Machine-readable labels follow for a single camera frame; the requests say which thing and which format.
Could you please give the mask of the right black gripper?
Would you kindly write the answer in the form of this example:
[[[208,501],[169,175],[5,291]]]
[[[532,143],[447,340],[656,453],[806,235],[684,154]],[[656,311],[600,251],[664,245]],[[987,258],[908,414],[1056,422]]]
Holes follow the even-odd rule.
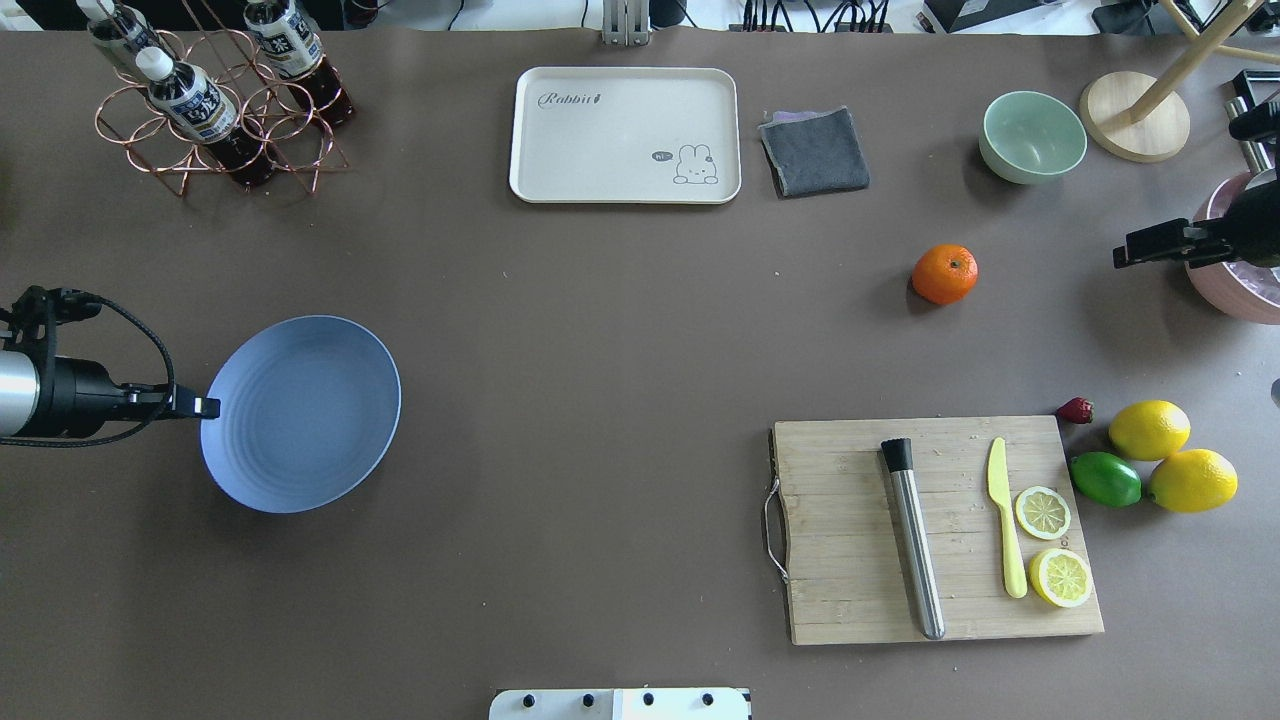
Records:
[[[1228,133],[1236,141],[1262,141],[1276,136],[1279,105],[1260,102],[1230,119]],[[1208,223],[1211,241],[1203,228],[1188,219],[1174,219],[1126,234],[1114,249],[1114,268],[1171,260],[1203,266],[1211,263],[1244,261],[1260,268],[1279,264],[1279,184],[1271,179],[1244,190],[1225,214]]]

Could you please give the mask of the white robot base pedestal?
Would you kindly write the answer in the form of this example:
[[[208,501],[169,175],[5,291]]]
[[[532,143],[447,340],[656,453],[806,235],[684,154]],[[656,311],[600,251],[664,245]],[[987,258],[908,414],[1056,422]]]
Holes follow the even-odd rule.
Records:
[[[750,691],[732,687],[509,689],[489,719],[751,719]]]

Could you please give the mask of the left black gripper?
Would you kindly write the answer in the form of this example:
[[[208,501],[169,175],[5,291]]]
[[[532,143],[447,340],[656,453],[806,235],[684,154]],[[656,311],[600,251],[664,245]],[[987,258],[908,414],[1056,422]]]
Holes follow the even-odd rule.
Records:
[[[58,355],[60,325],[97,316],[102,307],[125,318],[160,352],[159,386],[113,382],[96,361]],[[68,288],[31,286],[3,311],[3,443],[83,448],[128,438],[152,421],[212,420],[221,401],[175,388],[170,354],[160,338],[119,304]]]

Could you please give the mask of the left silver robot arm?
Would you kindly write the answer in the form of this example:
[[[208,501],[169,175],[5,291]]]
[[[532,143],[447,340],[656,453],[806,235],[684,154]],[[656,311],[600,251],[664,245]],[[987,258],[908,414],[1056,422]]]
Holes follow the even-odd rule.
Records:
[[[104,307],[128,320],[159,351],[166,379],[157,386],[115,383],[99,363],[58,355],[61,325],[97,316]],[[129,438],[170,419],[214,420],[218,398],[177,383],[157,334],[119,304],[70,288],[31,286],[3,310],[3,445],[87,448]]]

